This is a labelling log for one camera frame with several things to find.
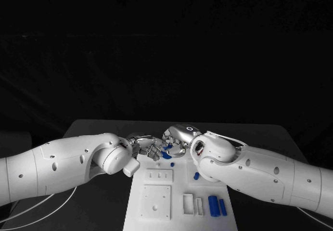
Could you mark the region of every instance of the table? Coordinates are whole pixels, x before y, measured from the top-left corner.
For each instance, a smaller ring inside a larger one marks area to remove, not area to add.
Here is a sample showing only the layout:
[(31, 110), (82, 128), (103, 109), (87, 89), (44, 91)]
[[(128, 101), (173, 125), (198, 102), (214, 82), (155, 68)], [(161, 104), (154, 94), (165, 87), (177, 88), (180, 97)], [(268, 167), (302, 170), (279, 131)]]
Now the table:
[[(126, 137), (132, 132), (144, 132), (161, 137), (164, 130), (180, 122), (148, 122), (122, 120), (76, 120), (64, 138), (95, 135), (105, 132)], [(278, 125), (191, 123), (201, 132), (207, 130), (243, 141), (249, 146), (268, 149), (289, 158), (308, 163), (289, 137)], [(80, 230), (121, 231), (124, 227), (131, 178), (122, 172), (99, 175), (86, 184), (77, 186), (72, 199), (59, 211), (44, 220), (20, 231)], [(57, 193), (47, 202), (18, 218), (7, 221), (2, 229), (24, 225), (47, 215), (64, 202), (73, 190)], [(291, 206), (266, 203), (227, 188), (236, 225), (246, 230), (330, 230)], [(46, 196), (20, 201), (13, 214), (17, 214)]]

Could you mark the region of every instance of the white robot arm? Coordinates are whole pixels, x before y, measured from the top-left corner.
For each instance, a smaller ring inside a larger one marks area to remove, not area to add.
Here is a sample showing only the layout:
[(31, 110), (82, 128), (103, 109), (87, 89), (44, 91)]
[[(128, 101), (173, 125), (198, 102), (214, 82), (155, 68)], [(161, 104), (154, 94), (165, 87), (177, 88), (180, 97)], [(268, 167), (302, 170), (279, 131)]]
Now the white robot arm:
[(305, 208), (333, 218), (333, 171), (265, 149), (233, 147), (220, 135), (187, 125), (171, 126), (162, 140), (171, 157), (190, 153), (197, 172), (253, 198)]
[(139, 153), (158, 160), (162, 145), (151, 136), (124, 139), (103, 133), (54, 140), (0, 159), (0, 206), (63, 192), (99, 174), (122, 170), (131, 177), (139, 167), (132, 156)]

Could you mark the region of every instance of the black background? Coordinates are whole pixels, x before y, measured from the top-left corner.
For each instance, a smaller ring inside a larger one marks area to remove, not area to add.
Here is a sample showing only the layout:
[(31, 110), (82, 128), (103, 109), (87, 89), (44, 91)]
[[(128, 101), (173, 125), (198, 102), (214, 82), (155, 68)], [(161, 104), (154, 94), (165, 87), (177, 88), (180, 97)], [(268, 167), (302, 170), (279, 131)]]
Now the black background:
[(1, 7), (0, 129), (76, 119), (276, 124), (333, 169), (331, 1)]

